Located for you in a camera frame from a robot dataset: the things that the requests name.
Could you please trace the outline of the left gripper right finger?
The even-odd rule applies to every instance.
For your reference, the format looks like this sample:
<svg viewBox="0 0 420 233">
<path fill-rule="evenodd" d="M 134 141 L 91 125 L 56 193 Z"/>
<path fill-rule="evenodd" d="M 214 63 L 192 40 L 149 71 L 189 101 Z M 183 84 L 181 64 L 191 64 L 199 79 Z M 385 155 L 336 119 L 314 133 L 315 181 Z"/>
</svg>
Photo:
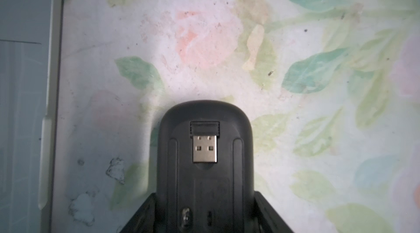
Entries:
<svg viewBox="0 0 420 233">
<path fill-rule="evenodd" d="M 261 192 L 255 191 L 253 211 L 254 233 L 293 233 Z"/>
</svg>

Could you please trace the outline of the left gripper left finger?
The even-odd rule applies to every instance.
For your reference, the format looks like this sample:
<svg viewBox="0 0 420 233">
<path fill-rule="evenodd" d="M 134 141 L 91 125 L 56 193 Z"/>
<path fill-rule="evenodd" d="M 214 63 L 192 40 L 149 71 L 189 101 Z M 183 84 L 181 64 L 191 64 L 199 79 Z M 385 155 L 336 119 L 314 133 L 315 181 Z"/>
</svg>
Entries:
<svg viewBox="0 0 420 233">
<path fill-rule="evenodd" d="M 156 194 L 152 193 L 121 229 L 120 233 L 153 233 L 155 208 Z"/>
</svg>

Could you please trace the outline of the black wireless mouse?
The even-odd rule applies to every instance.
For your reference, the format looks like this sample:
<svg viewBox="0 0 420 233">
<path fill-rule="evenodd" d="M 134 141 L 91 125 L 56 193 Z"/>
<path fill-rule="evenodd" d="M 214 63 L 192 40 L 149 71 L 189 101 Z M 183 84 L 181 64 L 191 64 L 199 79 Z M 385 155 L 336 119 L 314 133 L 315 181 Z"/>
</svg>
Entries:
<svg viewBox="0 0 420 233">
<path fill-rule="evenodd" d="M 217 137 L 217 162 L 193 162 L 193 136 Z M 157 146 L 157 233 L 251 233 L 252 128 L 221 101 L 176 105 L 163 116 Z"/>
</svg>

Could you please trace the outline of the silver USB mouse receiver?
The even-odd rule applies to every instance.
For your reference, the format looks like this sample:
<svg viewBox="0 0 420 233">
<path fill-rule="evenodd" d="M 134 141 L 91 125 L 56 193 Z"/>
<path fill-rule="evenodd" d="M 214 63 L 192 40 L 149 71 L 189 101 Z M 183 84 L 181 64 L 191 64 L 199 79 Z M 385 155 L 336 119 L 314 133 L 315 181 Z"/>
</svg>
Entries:
<svg viewBox="0 0 420 233">
<path fill-rule="evenodd" d="M 217 162 L 217 137 L 216 136 L 193 136 L 192 137 L 192 160 L 194 163 Z"/>
</svg>

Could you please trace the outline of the silver laptop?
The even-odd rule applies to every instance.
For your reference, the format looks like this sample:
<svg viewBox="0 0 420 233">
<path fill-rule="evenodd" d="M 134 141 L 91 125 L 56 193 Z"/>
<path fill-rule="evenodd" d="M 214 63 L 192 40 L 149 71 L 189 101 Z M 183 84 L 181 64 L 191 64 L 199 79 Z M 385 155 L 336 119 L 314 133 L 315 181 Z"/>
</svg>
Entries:
<svg viewBox="0 0 420 233">
<path fill-rule="evenodd" d="M 49 226 L 61 0 L 1 0 L 1 232 Z"/>
</svg>

